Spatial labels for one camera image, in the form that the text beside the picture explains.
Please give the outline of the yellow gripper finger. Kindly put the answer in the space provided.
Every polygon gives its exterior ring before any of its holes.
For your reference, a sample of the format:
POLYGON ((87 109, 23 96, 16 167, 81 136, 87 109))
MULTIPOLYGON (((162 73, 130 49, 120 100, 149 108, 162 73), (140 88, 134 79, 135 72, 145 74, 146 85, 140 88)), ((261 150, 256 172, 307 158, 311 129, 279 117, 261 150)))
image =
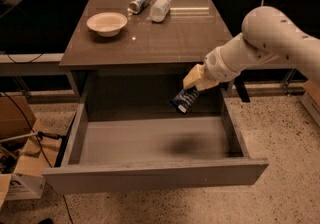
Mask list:
POLYGON ((216 87, 218 85, 219 83, 215 80, 201 79, 196 83, 195 87, 197 88, 198 91, 204 91, 204 90, 216 87))
POLYGON ((197 89, 200 89, 204 77, 205 66, 203 64, 196 64, 183 79, 183 88, 190 89, 196 87, 197 89))

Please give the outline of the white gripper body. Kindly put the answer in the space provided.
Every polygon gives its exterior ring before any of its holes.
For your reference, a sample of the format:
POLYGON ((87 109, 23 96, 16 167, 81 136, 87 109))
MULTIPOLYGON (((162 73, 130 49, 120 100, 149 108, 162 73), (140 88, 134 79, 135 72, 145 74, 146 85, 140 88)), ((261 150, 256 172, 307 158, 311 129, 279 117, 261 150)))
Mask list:
POLYGON ((240 75, 225 63, 220 47, 216 47, 205 56, 204 65, 207 78, 219 83, 229 82, 240 75))

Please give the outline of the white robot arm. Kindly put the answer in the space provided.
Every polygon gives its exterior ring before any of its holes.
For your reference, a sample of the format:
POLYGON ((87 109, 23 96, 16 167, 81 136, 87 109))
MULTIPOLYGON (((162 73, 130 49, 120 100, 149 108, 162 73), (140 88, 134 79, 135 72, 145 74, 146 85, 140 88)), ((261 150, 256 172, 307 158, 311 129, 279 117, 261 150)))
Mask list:
POLYGON ((280 10, 257 7, 245 16, 236 37, 209 52, 203 63, 189 71, 183 87, 203 91, 278 57, 320 85, 320 39, 300 30, 280 10))

